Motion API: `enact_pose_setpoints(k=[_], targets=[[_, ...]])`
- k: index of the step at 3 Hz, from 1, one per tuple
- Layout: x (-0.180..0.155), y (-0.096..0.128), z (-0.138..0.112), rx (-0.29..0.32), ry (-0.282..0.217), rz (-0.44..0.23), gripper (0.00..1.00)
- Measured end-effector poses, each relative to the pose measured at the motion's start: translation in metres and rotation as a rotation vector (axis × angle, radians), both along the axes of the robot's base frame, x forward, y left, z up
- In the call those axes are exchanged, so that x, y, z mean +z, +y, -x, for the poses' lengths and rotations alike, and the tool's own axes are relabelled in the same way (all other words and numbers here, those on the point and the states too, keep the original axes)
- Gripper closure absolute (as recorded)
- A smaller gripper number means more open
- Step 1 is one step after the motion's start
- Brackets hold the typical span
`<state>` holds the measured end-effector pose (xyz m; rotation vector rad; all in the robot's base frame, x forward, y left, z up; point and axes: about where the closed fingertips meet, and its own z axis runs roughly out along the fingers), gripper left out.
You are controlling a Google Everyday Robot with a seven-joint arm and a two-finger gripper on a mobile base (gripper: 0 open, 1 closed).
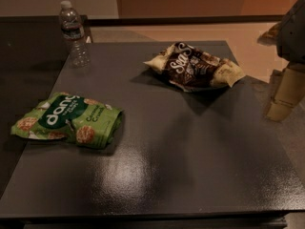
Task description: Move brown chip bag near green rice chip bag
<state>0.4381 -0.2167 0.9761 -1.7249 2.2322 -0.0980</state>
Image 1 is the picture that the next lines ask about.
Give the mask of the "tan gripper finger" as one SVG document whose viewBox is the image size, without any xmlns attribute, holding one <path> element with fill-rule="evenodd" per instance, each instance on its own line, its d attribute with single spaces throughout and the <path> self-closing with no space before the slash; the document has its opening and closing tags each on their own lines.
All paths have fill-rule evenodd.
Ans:
<svg viewBox="0 0 305 229">
<path fill-rule="evenodd" d="M 270 98 L 265 115 L 273 121 L 284 120 L 305 96 L 305 65 L 290 62 L 282 71 L 273 71 Z"/>
</svg>

